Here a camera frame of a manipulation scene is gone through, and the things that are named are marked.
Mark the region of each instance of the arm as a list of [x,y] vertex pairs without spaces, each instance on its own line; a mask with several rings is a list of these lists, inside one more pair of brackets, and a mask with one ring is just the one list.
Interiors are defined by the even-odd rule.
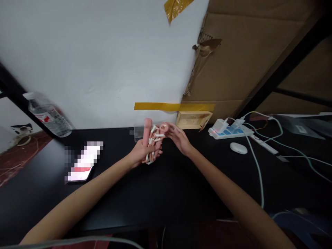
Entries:
[[25,235],[20,244],[35,244],[62,238],[118,180],[132,168],[137,167],[146,154],[155,150],[155,146],[143,147],[142,140],[139,140],[126,157],[84,184],[53,208]]
[[199,153],[180,128],[169,125],[171,129],[168,137],[182,154],[193,161],[239,223],[250,231],[264,248],[295,248],[270,216],[245,191]]

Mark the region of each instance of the small wooden box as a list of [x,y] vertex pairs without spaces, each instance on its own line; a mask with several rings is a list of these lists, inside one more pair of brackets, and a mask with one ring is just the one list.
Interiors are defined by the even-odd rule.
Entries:
[[176,125],[182,130],[201,129],[203,130],[213,113],[209,111],[179,111]]

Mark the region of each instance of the phone screen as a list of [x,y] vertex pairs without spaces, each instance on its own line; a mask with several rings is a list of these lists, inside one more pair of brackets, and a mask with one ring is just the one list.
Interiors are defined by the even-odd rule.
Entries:
[[74,164],[70,165],[65,183],[85,181],[100,158],[102,150],[103,142],[87,142],[81,154],[74,160]]

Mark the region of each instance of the yellow tape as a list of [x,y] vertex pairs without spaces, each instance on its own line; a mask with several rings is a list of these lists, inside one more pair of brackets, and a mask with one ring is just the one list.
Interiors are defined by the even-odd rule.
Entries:
[[193,1],[194,0],[168,0],[164,4],[168,22],[171,23],[171,21]]
[[135,103],[134,110],[213,111],[215,104]]

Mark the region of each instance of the hand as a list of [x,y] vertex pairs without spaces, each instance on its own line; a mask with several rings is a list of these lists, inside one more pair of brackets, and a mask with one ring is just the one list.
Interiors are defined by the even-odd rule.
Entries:
[[169,130],[166,137],[169,137],[175,143],[182,154],[188,156],[194,150],[194,147],[189,142],[186,134],[175,124],[169,122],[167,124],[169,125]]
[[[160,156],[163,152],[161,151],[162,147],[160,146],[159,153],[157,157]],[[145,159],[146,154],[156,151],[155,146],[150,146],[150,147],[144,147],[143,146],[143,139],[138,140],[135,147],[132,149],[132,151],[127,155],[127,158],[130,161],[130,164],[132,164],[131,168],[135,168],[138,165],[141,164],[142,160]]]

